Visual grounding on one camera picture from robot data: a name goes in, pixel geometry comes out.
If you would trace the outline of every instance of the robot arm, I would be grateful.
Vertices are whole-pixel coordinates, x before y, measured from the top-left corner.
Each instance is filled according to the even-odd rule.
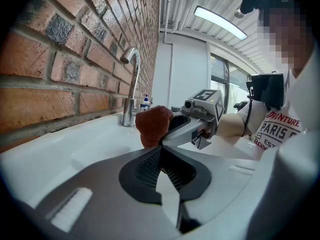
[[[220,90],[203,89],[189,97],[180,111],[174,113],[163,146],[180,146],[191,142],[199,150],[211,143],[216,134],[224,105]]]

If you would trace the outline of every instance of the fluorescent light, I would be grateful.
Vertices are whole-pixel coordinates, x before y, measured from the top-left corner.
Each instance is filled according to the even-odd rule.
[[[196,7],[196,9],[194,11],[194,15],[198,16],[200,18],[203,18],[207,21],[210,21],[214,24],[217,24],[218,26],[229,31],[231,34],[235,35],[240,40],[244,40],[248,37],[245,32],[243,32],[240,28],[238,28],[236,25],[232,24],[230,21],[228,21],[224,17],[221,17],[220,15],[218,15],[208,9],[205,9],[201,6]]]

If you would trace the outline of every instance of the black cable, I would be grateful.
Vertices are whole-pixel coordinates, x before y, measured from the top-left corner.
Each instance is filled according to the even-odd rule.
[[[243,131],[243,134],[241,137],[243,137],[245,135],[245,132],[246,132],[246,129],[247,129],[247,125],[248,125],[248,122],[249,122],[249,118],[250,118],[250,114],[251,114],[251,108],[252,108],[252,98],[251,98],[251,91],[249,89],[249,95],[248,95],[248,98],[250,99],[250,102],[249,102],[249,110],[248,110],[248,115],[246,116],[246,120],[245,120],[245,123],[244,123],[244,131]]]

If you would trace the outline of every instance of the brick wall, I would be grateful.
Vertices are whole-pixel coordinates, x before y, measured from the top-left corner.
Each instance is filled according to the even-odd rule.
[[[123,111],[138,47],[151,94],[160,0],[31,0],[0,51],[0,151]]]

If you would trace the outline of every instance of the sink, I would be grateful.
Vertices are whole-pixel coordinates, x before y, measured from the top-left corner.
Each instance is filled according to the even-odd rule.
[[[2,177],[13,197],[31,207],[83,168],[143,149],[136,127],[121,125],[123,113],[48,133],[0,155]]]

